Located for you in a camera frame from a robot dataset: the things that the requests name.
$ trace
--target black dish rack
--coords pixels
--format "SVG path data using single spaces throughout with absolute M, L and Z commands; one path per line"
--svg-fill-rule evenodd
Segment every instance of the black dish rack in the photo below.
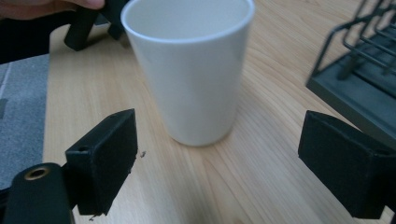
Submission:
M 395 12 L 394 0 L 363 0 L 352 21 L 332 29 L 306 84 L 362 132 L 393 149 L 396 149 Z M 347 53 L 320 69 L 337 35 L 341 36 Z

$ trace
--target wooden table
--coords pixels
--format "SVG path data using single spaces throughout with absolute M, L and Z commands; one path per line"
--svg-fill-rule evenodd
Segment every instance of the wooden table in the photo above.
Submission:
M 307 109 L 336 114 L 305 86 L 327 33 L 349 20 L 360 0 L 260 0 L 251 27 L 232 132 L 210 147 L 185 147 L 162 124 L 131 49 L 96 27 L 92 46 L 51 37 L 44 161 L 104 117 L 136 112 L 132 173 L 107 217 L 94 223 L 389 223 L 352 218 L 298 158 Z M 340 55 L 334 47 L 331 58 Z M 76 215 L 77 223 L 91 223 Z

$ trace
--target hand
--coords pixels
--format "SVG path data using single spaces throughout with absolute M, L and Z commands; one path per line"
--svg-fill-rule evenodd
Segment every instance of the hand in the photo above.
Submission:
M 56 12 L 75 10 L 77 6 L 99 9 L 105 0 L 0 0 L 0 20 L 30 20 Z

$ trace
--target white cup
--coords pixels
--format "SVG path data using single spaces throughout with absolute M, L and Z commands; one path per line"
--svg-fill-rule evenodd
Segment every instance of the white cup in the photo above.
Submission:
M 233 125 L 252 0 L 132 0 L 121 21 L 168 133 L 189 146 Z

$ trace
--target gray mat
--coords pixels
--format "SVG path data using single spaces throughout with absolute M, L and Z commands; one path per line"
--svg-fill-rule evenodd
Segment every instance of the gray mat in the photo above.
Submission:
M 0 64 L 0 189 L 42 162 L 49 56 Z

